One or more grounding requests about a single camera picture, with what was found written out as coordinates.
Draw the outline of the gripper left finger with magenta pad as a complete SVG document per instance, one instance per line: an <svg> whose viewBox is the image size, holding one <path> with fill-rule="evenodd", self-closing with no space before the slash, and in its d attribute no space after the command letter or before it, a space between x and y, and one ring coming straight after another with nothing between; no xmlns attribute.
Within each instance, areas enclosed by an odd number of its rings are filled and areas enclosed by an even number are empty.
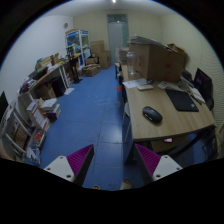
<svg viewBox="0 0 224 224"><path fill-rule="evenodd" d="M45 171L82 186L93 156L94 145L90 144L69 156L57 157Z"/></svg>

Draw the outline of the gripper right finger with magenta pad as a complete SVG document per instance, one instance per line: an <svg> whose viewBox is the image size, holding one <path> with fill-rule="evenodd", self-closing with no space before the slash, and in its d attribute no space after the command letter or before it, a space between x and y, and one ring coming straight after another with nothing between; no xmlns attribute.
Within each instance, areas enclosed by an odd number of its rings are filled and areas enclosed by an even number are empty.
<svg viewBox="0 0 224 224"><path fill-rule="evenodd" d="M169 155L160 156L139 144L134 146L134 153L145 185L182 169Z"/></svg>

